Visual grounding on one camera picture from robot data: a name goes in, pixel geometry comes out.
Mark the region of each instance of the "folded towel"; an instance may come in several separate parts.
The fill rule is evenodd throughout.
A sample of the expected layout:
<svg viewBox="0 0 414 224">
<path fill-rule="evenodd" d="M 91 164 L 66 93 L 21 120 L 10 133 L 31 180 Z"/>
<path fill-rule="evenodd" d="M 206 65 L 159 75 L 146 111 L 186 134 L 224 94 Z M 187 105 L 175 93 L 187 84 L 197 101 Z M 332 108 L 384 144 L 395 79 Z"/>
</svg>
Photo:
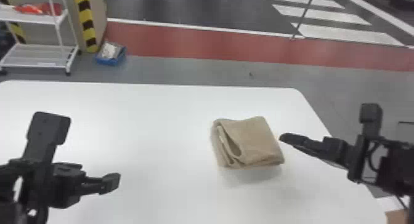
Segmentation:
<svg viewBox="0 0 414 224">
<path fill-rule="evenodd" d="M 220 166 L 240 169 L 285 162 L 272 131 L 262 116 L 242 121 L 217 119 L 211 140 Z"/>
</svg>

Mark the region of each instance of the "white table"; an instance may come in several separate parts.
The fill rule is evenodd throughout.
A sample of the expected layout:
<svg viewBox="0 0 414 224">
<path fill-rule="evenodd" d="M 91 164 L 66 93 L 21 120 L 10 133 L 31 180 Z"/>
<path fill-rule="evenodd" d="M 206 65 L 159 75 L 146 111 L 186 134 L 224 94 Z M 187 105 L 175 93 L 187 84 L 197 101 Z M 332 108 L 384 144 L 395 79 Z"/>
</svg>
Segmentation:
<svg viewBox="0 0 414 224">
<path fill-rule="evenodd" d="M 49 223 L 386 223 L 346 171 L 280 143 L 286 163 L 219 168 L 209 142 L 216 118 L 264 116 L 276 136 L 329 132 L 294 89 L 75 82 L 0 83 L 0 162 L 22 155 L 35 111 L 72 118 L 55 161 L 91 176 L 120 172 L 118 190 L 88 196 Z"/>
</svg>

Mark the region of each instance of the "red object on shelf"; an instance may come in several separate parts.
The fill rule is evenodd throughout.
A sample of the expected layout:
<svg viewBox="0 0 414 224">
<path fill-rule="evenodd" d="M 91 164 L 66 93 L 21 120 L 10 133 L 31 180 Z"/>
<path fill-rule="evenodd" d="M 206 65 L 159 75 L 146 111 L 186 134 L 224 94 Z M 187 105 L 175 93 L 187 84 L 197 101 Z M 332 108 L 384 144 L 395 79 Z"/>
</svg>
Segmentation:
<svg viewBox="0 0 414 224">
<path fill-rule="evenodd" d="M 56 16 L 60 16 L 62 14 L 62 5 L 59 3 L 54 3 L 53 7 L 55 9 Z M 47 15 L 52 15 L 52 9 L 49 3 L 42 3 L 40 8 L 43 11 L 43 13 Z"/>
<path fill-rule="evenodd" d="M 55 9 L 56 16 L 62 14 L 62 5 L 59 3 L 54 3 L 53 8 Z M 15 6 L 14 9 L 23 14 L 47 14 L 52 15 L 52 7 L 48 2 L 40 4 L 23 4 Z"/>
<path fill-rule="evenodd" d="M 13 9 L 23 14 L 43 14 L 43 11 L 38 6 L 31 4 L 15 6 Z"/>
</svg>

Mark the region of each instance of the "white shelf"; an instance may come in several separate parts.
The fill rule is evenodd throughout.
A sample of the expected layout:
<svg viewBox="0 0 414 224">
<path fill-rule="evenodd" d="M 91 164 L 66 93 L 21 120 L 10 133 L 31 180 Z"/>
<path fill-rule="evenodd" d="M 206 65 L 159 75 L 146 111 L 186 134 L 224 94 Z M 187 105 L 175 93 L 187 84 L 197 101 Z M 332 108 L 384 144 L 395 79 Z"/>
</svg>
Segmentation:
<svg viewBox="0 0 414 224">
<path fill-rule="evenodd" d="M 60 25 L 65 17 L 68 15 L 68 10 L 62 11 L 60 16 L 56 16 L 56 22 Z M 34 23 L 34 24 L 48 24 L 54 25 L 55 21 L 53 16 L 50 15 L 33 15 L 22 14 L 13 9 L 13 6 L 0 5 L 0 20 L 5 22 L 22 22 L 22 23 Z"/>
<path fill-rule="evenodd" d="M 0 66 L 66 68 L 70 67 L 78 46 L 63 46 L 64 57 L 60 46 L 16 44 L 0 61 Z"/>
</svg>

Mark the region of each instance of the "floor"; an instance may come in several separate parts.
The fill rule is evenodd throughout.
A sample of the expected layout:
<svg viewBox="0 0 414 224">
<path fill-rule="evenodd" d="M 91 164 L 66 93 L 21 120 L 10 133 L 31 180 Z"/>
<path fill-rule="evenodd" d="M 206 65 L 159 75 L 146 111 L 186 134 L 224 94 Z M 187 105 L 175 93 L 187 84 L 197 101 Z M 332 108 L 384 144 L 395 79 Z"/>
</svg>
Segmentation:
<svg viewBox="0 0 414 224">
<path fill-rule="evenodd" d="M 404 22 L 414 26 L 414 11 L 409 10 L 399 10 L 395 7 L 389 5 L 387 0 L 364 0 L 381 10 L 396 16 L 397 18 L 403 20 Z"/>
<path fill-rule="evenodd" d="M 110 22 L 107 38 L 128 47 L 129 56 L 119 67 L 97 65 L 93 55 L 83 54 L 75 59 L 71 77 L 56 70 L 10 69 L 0 81 L 292 87 L 305 95 L 333 136 L 349 143 L 360 133 L 361 103 L 383 107 L 387 138 L 398 137 L 399 121 L 414 121 L 414 51 L 406 47 L 414 44 L 413 36 L 350 0 L 316 0 L 299 29 L 310 39 L 296 41 L 282 34 L 294 32 L 304 0 L 107 1 L 110 17 L 198 27 Z M 340 13 L 342 22 L 332 16 L 338 14 L 321 10 Z M 233 31 L 202 30 L 205 26 Z M 341 36 L 322 41 L 327 37 L 310 34 L 319 34 L 318 29 L 331 33 L 326 27 L 333 26 Z M 344 40 L 349 30 L 357 35 Z M 361 32 L 377 38 L 355 40 Z M 370 189 L 377 198 L 388 196 Z"/>
<path fill-rule="evenodd" d="M 107 1 L 111 18 L 293 34 L 309 0 Z M 313 0 L 303 22 L 299 33 L 309 38 L 414 45 L 412 35 L 364 0 Z"/>
</svg>

